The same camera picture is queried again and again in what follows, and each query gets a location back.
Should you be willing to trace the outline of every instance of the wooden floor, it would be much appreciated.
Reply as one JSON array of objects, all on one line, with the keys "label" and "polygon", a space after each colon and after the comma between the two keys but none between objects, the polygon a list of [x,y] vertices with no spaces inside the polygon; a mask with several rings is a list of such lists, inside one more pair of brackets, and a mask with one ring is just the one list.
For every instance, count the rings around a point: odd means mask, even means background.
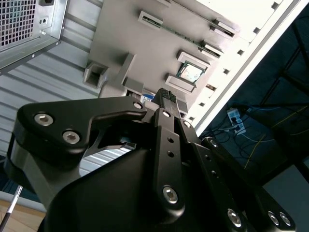
[{"label": "wooden floor", "polygon": [[[2,221],[9,202],[0,200],[0,219]],[[41,221],[45,217],[45,213],[16,205],[11,214],[4,232],[36,232]]]}]

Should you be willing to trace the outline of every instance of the power strip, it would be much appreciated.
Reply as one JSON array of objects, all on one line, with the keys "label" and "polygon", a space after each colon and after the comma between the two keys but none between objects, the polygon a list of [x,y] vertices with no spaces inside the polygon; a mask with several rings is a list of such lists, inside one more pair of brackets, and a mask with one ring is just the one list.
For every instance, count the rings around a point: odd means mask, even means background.
[{"label": "power strip", "polygon": [[240,135],[246,132],[245,125],[243,124],[240,113],[237,108],[232,108],[226,111],[228,118],[232,126],[238,125],[237,130],[234,130],[236,135]]}]

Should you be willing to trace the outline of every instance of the ventilation grille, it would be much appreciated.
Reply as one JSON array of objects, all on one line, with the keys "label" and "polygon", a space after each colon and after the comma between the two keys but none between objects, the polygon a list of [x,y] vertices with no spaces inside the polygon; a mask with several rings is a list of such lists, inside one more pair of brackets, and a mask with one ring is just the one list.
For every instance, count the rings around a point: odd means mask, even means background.
[{"label": "ventilation grille", "polygon": [[0,0],[0,50],[33,34],[36,0]]}]

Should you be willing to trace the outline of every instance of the blue cable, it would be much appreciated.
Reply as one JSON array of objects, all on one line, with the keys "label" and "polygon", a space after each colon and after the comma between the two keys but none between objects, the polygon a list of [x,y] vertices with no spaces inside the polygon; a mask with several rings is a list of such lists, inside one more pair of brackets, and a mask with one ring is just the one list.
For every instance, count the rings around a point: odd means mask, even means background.
[{"label": "blue cable", "polygon": [[254,106],[251,106],[251,105],[248,105],[248,104],[245,104],[245,103],[242,103],[242,102],[238,102],[238,101],[232,101],[234,103],[237,103],[237,104],[241,104],[241,105],[245,105],[245,106],[248,106],[252,109],[256,109],[256,110],[262,110],[262,111],[271,111],[271,110],[277,110],[277,109],[280,109],[281,107],[275,107],[275,108],[271,108],[271,109],[263,109],[263,108],[259,108],[259,107],[254,107]]}]

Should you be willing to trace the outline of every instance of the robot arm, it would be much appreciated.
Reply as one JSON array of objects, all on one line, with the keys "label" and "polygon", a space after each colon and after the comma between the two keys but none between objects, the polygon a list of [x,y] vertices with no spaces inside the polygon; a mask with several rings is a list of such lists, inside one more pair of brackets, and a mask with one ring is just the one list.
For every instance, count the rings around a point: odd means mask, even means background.
[{"label": "robot arm", "polygon": [[[216,140],[198,139],[171,92],[159,90],[153,103],[114,97],[19,109],[5,169],[45,205],[39,231],[295,231]],[[83,157],[126,143],[136,148],[80,177]]]}]

